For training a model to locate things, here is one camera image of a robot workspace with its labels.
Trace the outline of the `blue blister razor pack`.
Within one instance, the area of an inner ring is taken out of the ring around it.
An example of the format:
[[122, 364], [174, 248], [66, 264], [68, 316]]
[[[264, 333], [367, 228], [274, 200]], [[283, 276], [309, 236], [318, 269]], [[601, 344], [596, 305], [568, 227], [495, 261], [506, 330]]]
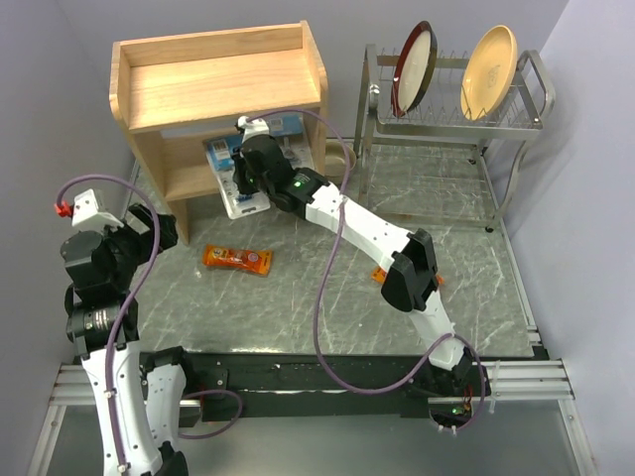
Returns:
[[314, 161], [303, 118], [299, 113], [275, 114], [265, 118], [270, 135], [281, 147], [293, 168], [313, 168]]
[[240, 134], [210, 138], [203, 141], [207, 161], [214, 174], [219, 192], [230, 219], [238, 219], [266, 211], [271, 203], [262, 192], [243, 194], [233, 180], [235, 172], [232, 154], [237, 152], [242, 143]]

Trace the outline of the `orange razor pack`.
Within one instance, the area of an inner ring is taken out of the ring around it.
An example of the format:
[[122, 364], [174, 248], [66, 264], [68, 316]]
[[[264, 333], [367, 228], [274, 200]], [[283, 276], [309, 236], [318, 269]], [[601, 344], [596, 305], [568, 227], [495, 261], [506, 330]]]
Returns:
[[237, 269], [247, 273], [267, 276], [273, 262], [272, 250], [250, 250], [207, 245], [202, 263], [211, 268]]
[[[387, 273], [381, 267], [376, 267], [371, 273], [371, 278], [379, 284], [383, 284], [385, 282], [386, 276]], [[436, 274], [436, 278], [440, 286], [445, 284], [445, 280], [440, 274]]]

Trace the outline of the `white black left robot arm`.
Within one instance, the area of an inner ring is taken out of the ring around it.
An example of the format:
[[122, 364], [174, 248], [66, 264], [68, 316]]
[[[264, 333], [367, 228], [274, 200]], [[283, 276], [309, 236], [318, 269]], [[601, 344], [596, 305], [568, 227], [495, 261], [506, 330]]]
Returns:
[[147, 226], [139, 233], [98, 200], [63, 205], [76, 234], [61, 247], [71, 278], [64, 298], [66, 334], [88, 377], [97, 408], [106, 475], [186, 475], [178, 448], [180, 400], [196, 387], [186, 353], [173, 347], [140, 361], [137, 268], [178, 242], [176, 219], [129, 207]]

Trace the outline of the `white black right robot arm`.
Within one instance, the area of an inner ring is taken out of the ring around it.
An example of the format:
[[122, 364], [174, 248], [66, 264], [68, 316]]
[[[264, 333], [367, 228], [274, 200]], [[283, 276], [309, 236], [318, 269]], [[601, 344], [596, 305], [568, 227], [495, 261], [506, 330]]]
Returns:
[[232, 159], [240, 192], [264, 193], [280, 210], [355, 246], [386, 273], [381, 295], [410, 316], [430, 353], [428, 361], [437, 368], [434, 381], [442, 393], [456, 395], [468, 384], [471, 359], [442, 303], [430, 233], [396, 226], [346, 197], [316, 171], [293, 168], [268, 133], [244, 133]]

